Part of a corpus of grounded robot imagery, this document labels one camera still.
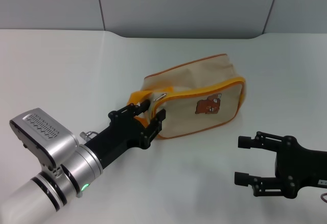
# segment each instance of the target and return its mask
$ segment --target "green indicator light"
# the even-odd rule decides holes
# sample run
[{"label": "green indicator light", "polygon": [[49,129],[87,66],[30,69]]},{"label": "green indicator light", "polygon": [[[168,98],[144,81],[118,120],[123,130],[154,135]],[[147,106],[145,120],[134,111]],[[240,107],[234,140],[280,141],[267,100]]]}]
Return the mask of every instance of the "green indicator light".
[{"label": "green indicator light", "polygon": [[85,184],[84,187],[82,187],[81,191],[84,191],[90,184]]}]

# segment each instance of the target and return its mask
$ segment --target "white tabletop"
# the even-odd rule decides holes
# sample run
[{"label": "white tabletop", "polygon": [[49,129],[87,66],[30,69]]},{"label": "white tabletop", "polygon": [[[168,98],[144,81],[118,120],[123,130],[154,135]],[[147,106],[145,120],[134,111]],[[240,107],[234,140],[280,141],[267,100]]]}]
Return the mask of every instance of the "white tabletop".
[{"label": "white tabletop", "polygon": [[293,135],[327,151],[327,34],[203,40],[1,30],[0,202],[40,171],[9,127],[14,116],[40,107],[77,136],[101,131],[144,76],[219,53],[247,80],[247,99],[232,122],[128,150],[46,223],[325,223],[324,189],[304,188],[294,200],[254,197],[233,177],[274,176],[275,153],[238,148],[240,135]]}]

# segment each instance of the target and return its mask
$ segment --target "yellow handle strap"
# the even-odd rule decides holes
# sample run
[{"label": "yellow handle strap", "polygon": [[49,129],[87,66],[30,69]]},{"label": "yellow handle strap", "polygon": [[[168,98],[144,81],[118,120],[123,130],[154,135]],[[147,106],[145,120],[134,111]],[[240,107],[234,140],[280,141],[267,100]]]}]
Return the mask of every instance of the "yellow handle strap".
[{"label": "yellow handle strap", "polygon": [[[127,104],[138,104],[143,102],[151,93],[153,92],[153,90],[139,90],[136,92],[133,92],[128,100]],[[138,116],[135,117],[138,121],[140,121],[142,123],[142,125],[144,127],[147,127],[148,121],[145,118],[140,118]]]},{"label": "yellow handle strap", "polygon": [[[153,92],[173,92],[173,87],[167,87],[162,90],[139,90],[136,92],[133,92],[131,96],[129,97],[127,104],[138,104],[143,102],[146,98],[148,98],[149,95],[151,95]],[[147,127],[149,125],[148,121],[145,118],[140,118],[138,116],[135,117],[138,121],[142,123],[144,127]]]}]

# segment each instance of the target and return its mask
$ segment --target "cartoon bear print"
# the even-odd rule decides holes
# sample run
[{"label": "cartoon bear print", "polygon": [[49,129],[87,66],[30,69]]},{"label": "cartoon bear print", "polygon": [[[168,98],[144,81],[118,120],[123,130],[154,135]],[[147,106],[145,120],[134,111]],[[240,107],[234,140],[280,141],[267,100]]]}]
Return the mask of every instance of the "cartoon bear print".
[{"label": "cartoon bear print", "polygon": [[206,100],[198,101],[195,113],[216,114],[220,107],[221,93],[208,96]]}]

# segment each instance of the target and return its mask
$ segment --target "silver metal housing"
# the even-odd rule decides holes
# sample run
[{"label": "silver metal housing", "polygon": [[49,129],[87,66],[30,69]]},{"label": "silver metal housing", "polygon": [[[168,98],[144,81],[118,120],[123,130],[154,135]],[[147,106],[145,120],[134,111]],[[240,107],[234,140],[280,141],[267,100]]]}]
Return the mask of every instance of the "silver metal housing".
[{"label": "silver metal housing", "polygon": [[62,191],[67,199],[67,202],[70,202],[73,198],[77,196],[76,189],[68,176],[63,172],[61,167],[57,167],[54,170],[49,170],[47,167],[41,167],[42,171],[46,173],[57,185],[57,187]]},{"label": "silver metal housing", "polygon": [[63,202],[61,201],[58,193],[56,192],[56,190],[51,186],[51,184],[40,174],[36,175],[36,178],[38,178],[47,188],[47,191],[49,191],[52,196],[55,198],[55,200],[57,201],[57,203],[59,204],[59,207],[62,208],[63,207]]},{"label": "silver metal housing", "polygon": [[77,138],[45,113],[36,108],[13,118],[10,126],[41,164],[57,168],[77,149]]},{"label": "silver metal housing", "polygon": [[63,164],[78,185],[78,192],[91,184],[102,172],[102,166],[94,153],[85,145],[80,145],[73,155]]}]

